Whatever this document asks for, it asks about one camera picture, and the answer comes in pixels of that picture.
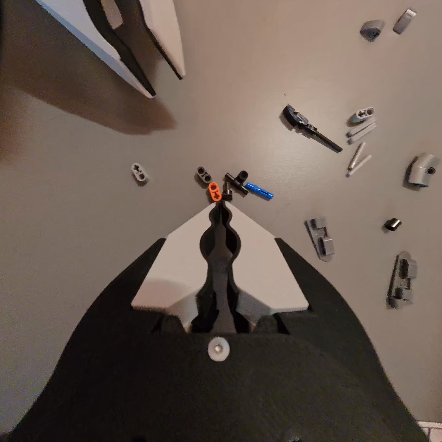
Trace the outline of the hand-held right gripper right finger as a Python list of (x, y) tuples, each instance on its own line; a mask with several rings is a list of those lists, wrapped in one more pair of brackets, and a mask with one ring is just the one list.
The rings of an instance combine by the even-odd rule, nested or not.
[(236, 332), (250, 332), (263, 317), (304, 312), (309, 303), (274, 235), (230, 202), (221, 205), (227, 299)]

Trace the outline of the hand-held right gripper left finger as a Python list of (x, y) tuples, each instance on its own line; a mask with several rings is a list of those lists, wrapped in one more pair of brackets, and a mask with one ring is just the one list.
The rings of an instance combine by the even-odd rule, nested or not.
[(131, 306), (180, 319), (185, 329), (208, 332), (218, 317), (210, 255), (216, 247), (221, 203), (210, 204), (170, 233)]

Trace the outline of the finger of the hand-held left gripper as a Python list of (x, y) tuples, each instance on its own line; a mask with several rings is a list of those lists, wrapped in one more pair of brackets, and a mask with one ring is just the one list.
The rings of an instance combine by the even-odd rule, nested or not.
[(156, 95), (134, 54), (112, 28), (100, 1), (37, 3), (134, 89), (147, 98)]
[(186, 74), (180, 26), (172, 0), (140, 0), (148, 33), (175, 75)]

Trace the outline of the light grey two-hole liftarm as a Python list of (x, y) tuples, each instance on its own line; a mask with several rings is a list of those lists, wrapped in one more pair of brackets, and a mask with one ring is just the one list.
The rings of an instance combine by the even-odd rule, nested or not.
[(351, 117), (348, 119), (348, 124), (350, 126), (360, 124), (367, 119), (370, 119), (374, 116), (374, 108), (373, 107), (364, 107), (356, 111), (351, 115)]
[(131, 172), (133, 174), (134, 179), (142, 185), (147, 184), (150, 181), (150, 178), (144, 168), (139, 163), (133, 163), (131, 166)]

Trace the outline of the dark grey panel piece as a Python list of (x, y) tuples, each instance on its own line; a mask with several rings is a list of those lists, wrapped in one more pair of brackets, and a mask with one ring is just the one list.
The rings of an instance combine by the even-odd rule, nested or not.
[(418, 265), (407, 251), (396, 256), (387, 303), (391, 308), (398, 309), (412, 304), (412, 283), (417, 278)]
[(325, 217), (307, 219), (305, 226), (317, 252), (318, 258), (330, 262), (334, 257), (334, 242), (329, 236), (328, 221)]

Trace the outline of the blue axle pin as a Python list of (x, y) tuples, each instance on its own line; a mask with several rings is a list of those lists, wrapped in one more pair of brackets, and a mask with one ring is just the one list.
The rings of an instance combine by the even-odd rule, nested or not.
[(265, 198), (266, 200), (272, 200), (274, 195), (271, 192), (268, 192), (264, 189), (262, 189), (261, 187), (259, 187), (258, 185), (252, 184), (251, 182), (247, 182), (245, 184), (245, 188), (248, 189), (249, 191), (253, 192), (256, 195), (259, 195), (260, 197)]

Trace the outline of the black T-shaped connector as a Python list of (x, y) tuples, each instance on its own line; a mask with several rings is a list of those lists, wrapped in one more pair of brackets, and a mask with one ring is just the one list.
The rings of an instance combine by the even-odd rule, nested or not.
[(230, 173), (226, 173), (224, 176), (225, 182), (228, 183), (229, 186), (233, 186), (236, 190), (240, 191), (244, 195), (249, 193), (248, 189), (245, 186), (245, 181), (248, 178), (248, 173), (245, 170), (242, 170), (237, 176), (232, 176)]

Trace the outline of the black connector with axle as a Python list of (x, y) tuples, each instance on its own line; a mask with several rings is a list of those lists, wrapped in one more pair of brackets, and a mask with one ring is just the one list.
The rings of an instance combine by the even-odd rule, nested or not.
[(317, 140), (318, 142), (320, 142), (324, 146), (327, 146), (329, 149), (336, 153), (340, 153), (343, 151), (342, 147), (320, 133), (318, 129), (314, 125), (312, 125), (304, 115), (295, 110), (295, 108), (292, 107), (290, 104), (287, 104), (284, 107), (282, 114), (286, 121), (298, 132), (307, 137)]

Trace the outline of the light grey curved panel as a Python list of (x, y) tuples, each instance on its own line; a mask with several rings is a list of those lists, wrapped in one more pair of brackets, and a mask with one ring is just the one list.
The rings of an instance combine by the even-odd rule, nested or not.
[(415, 188), (428, 188), (440, 163), (441, 159), (433, 154), (419, 154), (407, 169), (406, 183)]

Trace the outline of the grey curved slope piece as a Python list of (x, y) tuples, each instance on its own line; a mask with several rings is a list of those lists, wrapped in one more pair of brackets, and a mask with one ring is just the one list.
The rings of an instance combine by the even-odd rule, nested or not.
[(401, 14), (399, 19), (395, 23), (395, 25), (393, 27), (393, 31), (398, 35), (402, 34), (406, 30), (406, 28), (409, 26), (411, 21), (415, 18), (415, 16), (416, 16), (416, 11), (414, 11), (410, 8), (406, 9), (406, 11), (404, 11), (404, 13)]
[(374, 42), (380, 36), (384, 25), (384, 20), (370, 20), (361, 26), (359, 33), (366, 41)]

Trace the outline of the printed sticker sheet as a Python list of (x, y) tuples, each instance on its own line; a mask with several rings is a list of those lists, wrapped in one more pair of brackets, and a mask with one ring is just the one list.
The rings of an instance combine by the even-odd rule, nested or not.
[(441, 442), (442, 441), (442, 423), (441, 422), (430, 422), (430, 421), (417, 421), (418, 425), (427, 435), (429, 441), (431, 442)]

